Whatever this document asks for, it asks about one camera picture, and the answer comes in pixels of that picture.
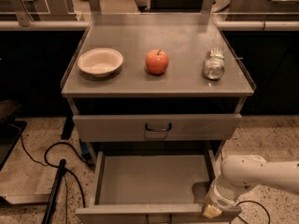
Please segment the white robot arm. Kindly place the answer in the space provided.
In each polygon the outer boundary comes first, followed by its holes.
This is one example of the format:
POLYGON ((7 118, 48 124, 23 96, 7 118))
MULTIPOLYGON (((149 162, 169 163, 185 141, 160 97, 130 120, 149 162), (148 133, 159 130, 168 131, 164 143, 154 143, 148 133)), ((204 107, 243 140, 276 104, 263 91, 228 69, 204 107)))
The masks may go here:
POLYGON ((266 161, 258 155, 228 156, 206 196, 203 216, 219 217, 258 185, 299 194, 299 161, 266 161))

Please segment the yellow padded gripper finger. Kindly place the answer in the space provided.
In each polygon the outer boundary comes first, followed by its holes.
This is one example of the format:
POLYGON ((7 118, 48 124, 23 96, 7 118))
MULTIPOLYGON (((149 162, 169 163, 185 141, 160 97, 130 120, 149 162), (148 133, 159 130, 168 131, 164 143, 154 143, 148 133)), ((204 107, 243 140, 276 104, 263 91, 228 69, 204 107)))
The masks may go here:
POLYGON ((218 206, 215 206, 213 204, 207 204, 203 209, 202 215, 204 217, 212 219, 214 217, 220 216, 221 213, 222 213, 222 211, 220 210, 220 208, 218 206))

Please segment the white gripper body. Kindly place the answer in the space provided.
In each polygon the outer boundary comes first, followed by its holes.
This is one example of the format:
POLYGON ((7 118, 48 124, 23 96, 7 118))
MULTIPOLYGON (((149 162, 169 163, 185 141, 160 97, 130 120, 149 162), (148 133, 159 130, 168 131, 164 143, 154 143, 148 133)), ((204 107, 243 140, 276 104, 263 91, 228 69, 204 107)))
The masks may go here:
POLYGON ((211 183, 205 202, 206 205, 226 210, 235 206, 237 199, 248 191, 249 186, 235 185, 223 175, 219 175, 211 183))

